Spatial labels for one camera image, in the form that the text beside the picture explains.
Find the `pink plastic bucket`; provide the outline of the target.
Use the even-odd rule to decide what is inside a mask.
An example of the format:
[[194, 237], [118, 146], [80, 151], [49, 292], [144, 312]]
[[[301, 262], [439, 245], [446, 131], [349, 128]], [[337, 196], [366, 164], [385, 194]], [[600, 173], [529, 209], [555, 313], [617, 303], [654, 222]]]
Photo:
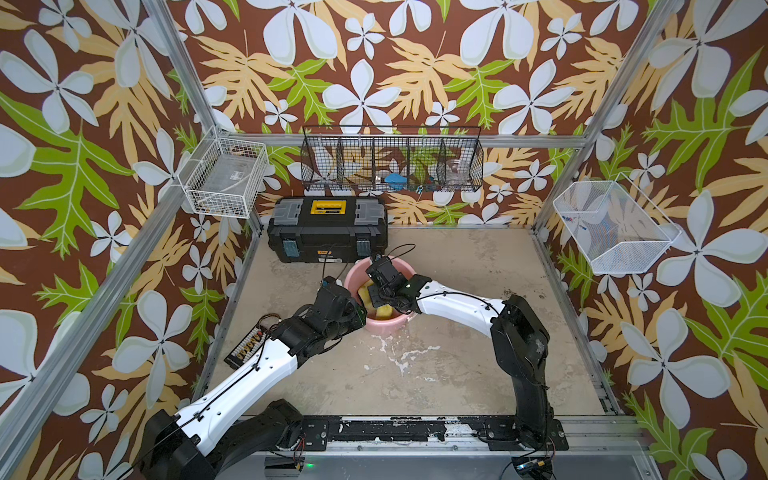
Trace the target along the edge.
[[369, 258], [358, 260], [346, 274], [343, 286], [351, 293], [352, 297], [366, 310], [365, 329], [372, 335], [387, 337], [397, 330], [403, 328], [413, 317], [414, 314], [402, 314], [392, 309], [388, 315], [379, 315], [372, 306], [367, 306], [359, 295], [359, 290], [366, 286], [370, 281], [366, 273], [368, 267], [372, 264]]

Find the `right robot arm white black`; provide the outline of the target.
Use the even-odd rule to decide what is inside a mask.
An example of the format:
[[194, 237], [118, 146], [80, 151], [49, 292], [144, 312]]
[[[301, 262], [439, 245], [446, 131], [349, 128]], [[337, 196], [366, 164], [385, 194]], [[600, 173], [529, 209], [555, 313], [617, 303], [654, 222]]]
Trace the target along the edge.
[[373, 305], [389, 305], [402, 314], [443, 317], [489, 337], [496, 362], [514, 388], [518, 442], [534, 450], [545, 447], [554, 419], [545, 378], [550, 335], [524, 297], [490, 299], [424, 275], [406, 277], [392, 258], [382, 255], [372, 258], [366, 274], [372, 281], [368, 290]]

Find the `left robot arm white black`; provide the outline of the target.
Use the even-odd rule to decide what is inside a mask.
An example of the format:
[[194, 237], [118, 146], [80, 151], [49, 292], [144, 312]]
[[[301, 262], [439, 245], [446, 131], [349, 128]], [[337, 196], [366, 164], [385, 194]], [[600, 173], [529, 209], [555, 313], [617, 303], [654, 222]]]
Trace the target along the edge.
[[364, 327], [366, 310], [327, 277], [315, 301], [270, 327], [257, 352], [196, 402], [147, 423], [131, 469], [146, 479], [214, 479], [256, 451], [293, 441], [302, 415], [287, 401], [272, 402], [261, 414], [242, 415], [308, 359], [330, 350], [331, 341]]

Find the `black plastic toolbox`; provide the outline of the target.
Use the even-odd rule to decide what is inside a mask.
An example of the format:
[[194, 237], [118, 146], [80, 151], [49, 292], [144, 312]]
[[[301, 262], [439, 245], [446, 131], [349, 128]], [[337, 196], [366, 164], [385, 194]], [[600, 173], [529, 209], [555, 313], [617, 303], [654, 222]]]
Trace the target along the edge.
[[354, 263], [385, 252], [388, 216], [377, 198], [283, 198], [275, 204], [267, 236], [284, 263]]

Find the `blue object in black basket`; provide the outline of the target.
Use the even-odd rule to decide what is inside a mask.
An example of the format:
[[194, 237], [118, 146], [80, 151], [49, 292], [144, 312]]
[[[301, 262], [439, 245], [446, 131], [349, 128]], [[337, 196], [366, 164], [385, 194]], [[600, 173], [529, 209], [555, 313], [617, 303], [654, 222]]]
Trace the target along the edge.
[[397, 173], [387, 175], [384, 182], [392, 191], [399, 191], [408, 185], [407, 178]]

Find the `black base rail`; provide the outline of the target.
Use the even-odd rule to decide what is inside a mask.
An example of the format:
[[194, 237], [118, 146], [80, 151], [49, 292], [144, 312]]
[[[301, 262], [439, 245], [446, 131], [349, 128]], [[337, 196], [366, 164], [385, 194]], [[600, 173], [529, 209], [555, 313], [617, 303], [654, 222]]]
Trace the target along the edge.
[[307, 415], [299, 424], [298, 435], [308, 451], [325, 451], [332, 442], [448, 443], [477, 440], [491, 451], [558, 452], [569, 449], [562, 424], [548, 423], [546, 437], [536, 440], [516, 424], [512, 415], [479, 416], [384, 416], [344, 417]]

